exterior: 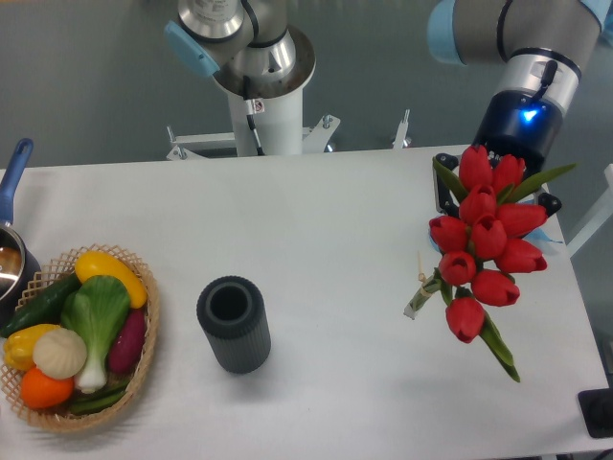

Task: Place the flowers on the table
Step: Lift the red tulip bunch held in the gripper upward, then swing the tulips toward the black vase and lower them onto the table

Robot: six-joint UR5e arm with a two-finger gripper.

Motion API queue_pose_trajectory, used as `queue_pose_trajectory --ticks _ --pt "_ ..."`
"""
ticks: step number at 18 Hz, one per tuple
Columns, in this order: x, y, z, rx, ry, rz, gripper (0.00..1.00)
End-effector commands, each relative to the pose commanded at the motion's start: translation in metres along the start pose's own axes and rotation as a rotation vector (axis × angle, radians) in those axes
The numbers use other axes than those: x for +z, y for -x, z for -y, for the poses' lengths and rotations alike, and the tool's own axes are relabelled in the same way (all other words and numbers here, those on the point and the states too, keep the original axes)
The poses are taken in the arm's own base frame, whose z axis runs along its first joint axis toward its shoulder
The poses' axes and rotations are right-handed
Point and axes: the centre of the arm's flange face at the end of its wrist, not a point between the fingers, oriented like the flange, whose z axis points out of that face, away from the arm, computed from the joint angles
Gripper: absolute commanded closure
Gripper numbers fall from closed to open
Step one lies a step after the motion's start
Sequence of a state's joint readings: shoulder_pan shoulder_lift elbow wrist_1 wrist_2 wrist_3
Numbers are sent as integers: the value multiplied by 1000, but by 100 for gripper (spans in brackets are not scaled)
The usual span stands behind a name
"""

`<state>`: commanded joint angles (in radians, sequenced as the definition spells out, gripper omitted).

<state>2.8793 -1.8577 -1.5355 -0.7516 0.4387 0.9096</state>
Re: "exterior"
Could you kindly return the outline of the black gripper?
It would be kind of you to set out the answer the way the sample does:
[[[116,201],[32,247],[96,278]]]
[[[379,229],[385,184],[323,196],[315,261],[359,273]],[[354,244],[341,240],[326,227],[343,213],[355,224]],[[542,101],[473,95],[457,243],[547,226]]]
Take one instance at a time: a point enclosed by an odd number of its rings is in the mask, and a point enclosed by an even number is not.
[[[512,154],[525,161],[527,173],[539,173],[561,127],[561,111],[548,101],[534,102],[528,94],[505,90],[490,100],[477,130],[473,145],[484,146],[500,157]],[[445,168],[454,172],[460,163],[458,155],[446,152],[435,156]],[[441,214],[458,214],[455,197],[436,171],[433,171],[436,209]],[[542,192],[536,203],[545,209],[548,218],[561,208],[561,200]]]

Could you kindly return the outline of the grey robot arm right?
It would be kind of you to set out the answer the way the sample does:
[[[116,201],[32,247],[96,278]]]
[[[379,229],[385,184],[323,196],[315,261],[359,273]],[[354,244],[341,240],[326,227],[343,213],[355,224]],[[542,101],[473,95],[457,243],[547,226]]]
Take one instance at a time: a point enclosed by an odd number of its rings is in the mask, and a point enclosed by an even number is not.
[[[442,1],[431,12],[427,42],[435,59],[505,65],[473,143],[524,160],[528,183],[512,200],[539,195],[565,172],[543,165],[611,7],[609,1]]]

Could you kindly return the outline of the silver robot arm with base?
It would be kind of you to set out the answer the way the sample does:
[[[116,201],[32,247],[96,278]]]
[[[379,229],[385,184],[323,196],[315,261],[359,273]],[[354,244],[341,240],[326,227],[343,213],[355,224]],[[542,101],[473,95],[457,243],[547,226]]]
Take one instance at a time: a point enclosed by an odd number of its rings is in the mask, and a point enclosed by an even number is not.
[[[303,127],[316,58],[307,36],[289,25],[284,1],[181,1],[164,37],[184,66],[226,94],[231,121],[241,108],[284,110]]]

